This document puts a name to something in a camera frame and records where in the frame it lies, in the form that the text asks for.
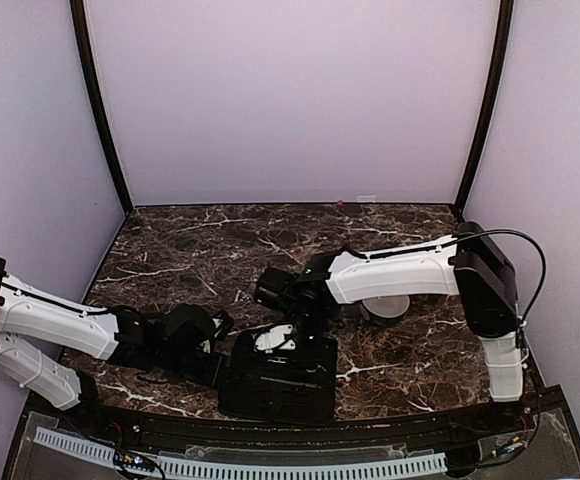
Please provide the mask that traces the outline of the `black hair clip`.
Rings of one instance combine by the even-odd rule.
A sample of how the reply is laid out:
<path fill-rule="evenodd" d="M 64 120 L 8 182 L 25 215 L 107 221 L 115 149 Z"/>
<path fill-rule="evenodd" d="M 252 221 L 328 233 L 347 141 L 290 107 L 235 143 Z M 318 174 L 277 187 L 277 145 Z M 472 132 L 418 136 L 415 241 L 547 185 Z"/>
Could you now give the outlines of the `black hair clip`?
<path fill-rule="evenodd" d="M 301 399 L 291 390 L 261 390 L 257 391 L 257 408 L 261 411 L 281 412 L 285 408 L 295 406 Z"/>

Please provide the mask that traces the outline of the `black zippered tool case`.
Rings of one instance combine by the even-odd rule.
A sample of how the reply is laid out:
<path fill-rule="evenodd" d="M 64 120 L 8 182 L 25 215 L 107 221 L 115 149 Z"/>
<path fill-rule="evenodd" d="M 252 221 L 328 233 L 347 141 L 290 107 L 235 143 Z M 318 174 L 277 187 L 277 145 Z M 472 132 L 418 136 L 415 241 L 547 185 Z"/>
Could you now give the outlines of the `black zippered tool case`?
<path fill-rule="evenodd" d="M 327 426 L 334 421 L 336 367 L 334 360 L 296 360 L 280 357 L 253 357 L 253 337 L 257 330 L 244 331 L 237 337 L 226 376 L 218 394 L 218 411 L 229 417 L 285 424 Z M 306 367 L 322 365 L 326 371 L 307 373 Z M 257 391 L 291 390 L 301 396 L 295 406 L 281 412 L 257 408 Z"/>

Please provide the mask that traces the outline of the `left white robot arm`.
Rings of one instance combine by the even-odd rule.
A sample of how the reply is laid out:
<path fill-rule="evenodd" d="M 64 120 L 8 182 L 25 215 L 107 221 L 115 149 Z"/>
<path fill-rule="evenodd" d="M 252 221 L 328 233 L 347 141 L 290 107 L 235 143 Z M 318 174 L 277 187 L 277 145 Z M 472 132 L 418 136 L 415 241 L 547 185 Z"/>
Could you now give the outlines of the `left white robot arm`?
<path fill-rule="evenodd" d="M 58 364 L 29 338 L 111 365 L 161 369 L 214 387 L 225 361 L 215 348 L 233 326 L 226 312 L 210 314 L 198 305 L 180 304 L 165 315 L 146 316 L 130 306 L 71 302 L 8 274 L 0 257 L 0 371 L 54 408 L 72 410 L 73 421 L 90 436 L 111 427 L 110 412 L 97 403 L 94 379 Z"/>

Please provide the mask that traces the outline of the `silver scissors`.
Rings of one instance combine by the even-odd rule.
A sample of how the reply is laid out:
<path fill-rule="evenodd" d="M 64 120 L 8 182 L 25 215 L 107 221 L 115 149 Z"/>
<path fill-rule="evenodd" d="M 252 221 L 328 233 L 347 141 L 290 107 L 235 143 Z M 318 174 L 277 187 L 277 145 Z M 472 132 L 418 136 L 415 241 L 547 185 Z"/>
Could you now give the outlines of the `silver scissors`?
<path fill-rule="evenodd" d="M 321 371 L 326 371 L 326 369 L 322 365 L 319 365 L 319 364 L 311 366 L 311 367 L 306 367 L 307 373 L 317 373 L 317 372 L 321 372 Z"/>

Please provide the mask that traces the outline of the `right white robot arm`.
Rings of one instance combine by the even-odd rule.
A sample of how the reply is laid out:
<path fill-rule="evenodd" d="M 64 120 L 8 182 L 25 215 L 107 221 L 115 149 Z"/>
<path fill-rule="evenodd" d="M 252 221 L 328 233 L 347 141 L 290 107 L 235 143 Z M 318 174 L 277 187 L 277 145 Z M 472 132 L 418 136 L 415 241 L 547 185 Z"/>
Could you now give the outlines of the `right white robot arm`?
<path fill-rule="evenodd" d="M 480 424 L 500 434 L 519 416 L 528 314 L 519 309 L 516 271 L 495 243 L 497 235 L 534 241 L 513 229 L 464 222 L 450 235 L 417 245 L 319 253 L 298 273 L 269 267 L 257 280 L 254 299 L 284 318 L 256 334 L 253 348 L 273 354 L 312 346 L 342 305 L 360 305 L 370 321 L 392 322 L 405 315 L 413 296 L 457 296 L 489 374 L 493 402 L 481 410 Z"/>

